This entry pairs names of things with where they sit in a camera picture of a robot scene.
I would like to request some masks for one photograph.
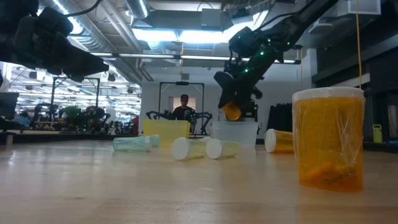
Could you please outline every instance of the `metal frame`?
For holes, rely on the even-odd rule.
[[[160,82],[159,83],[159,104],[157,111],[160,113],[160,99],[162,97],[162,85],[163,84],[176,84],[178,85],[178,82]],[[201,85],[202,87],[202,94],[201,94],[201,112],[204,112],[205,109],[205,84],[204,83],[188,83],[188,85]]]
[[[54,77],[53,82],[52,82],[52,91],[51,91],[51,106],[50,108],[53,108],[54,106],[54,94],[55,94],[55,89],[58,87],[57,86],[57,80],[66,80],[69,79],[68,77]],[[95,99],[95,107],[98,108],[98,97],[100,95],[100,83],[101,79],[100,78],[85,78],[84,80],[97,80],[97,91],[96,91],[96,99]]]

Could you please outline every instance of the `yellow plastic bin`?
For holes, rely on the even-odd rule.
[[[264,135],[264,143],[268,153],[294,153],[291,132],[268,129]]]
[[[174,140],[180,137],[189,137],[188,121],[172,121],[172,120],[144,120],[144,135],[159,135],[160,147],[170,147]]]
[[[363,189],[363,91],[316,88],[293,95],[300,182],[318,189]]]

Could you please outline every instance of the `clear plastic cup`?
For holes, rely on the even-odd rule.
[[[210,139],[206,144],[206,154],[212,159],[236,156],[240,150],[241,145],[238,142]]]
[[[325,190],[362,190],[363,91],[305,90],[293,95],[293,104],[300,182]]]
[[[113,150],[124,152],[149,152],[159,145],[159,136],[139,136],[113,139]]]
[[[269,129],[264,135],[268,153],[294,153],[293,133]]]
[[[206,155],[206,142],[211,138],[187,139],[178,138],[172,144],[172,155],[176,160],[201,158]]]

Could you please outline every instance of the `yellow bottle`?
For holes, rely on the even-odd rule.
[[[363,91],[305,90],[296,93],[293,102],[300,182],[326,190],[362,190]]]
[[[269,129],[264,135],[264,143],[268,153],[294,153],[291,132]]]

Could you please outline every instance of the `yellow plastic cup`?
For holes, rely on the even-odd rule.
[[[158,135],[160,147],[169,148],[173,141],[180,137],[189,137],[190,123],[188,121],[173,120],[144,120],[144,135]]]
[[[293,95],[300,182],[318,189],[363,189],[363,91],[316,88]]]
[[[269,129],[264,135],[268,153],[294,153],[293,133]]]
[[[210,137],[203,139],[178,138],[172,144],[172,155],[176,160],[196,159],[206,156],[206,142]]]
[[[212,159],[236,156],[240,150],[241,145],[238,142],[210,139],[206,144],[206,154]]]

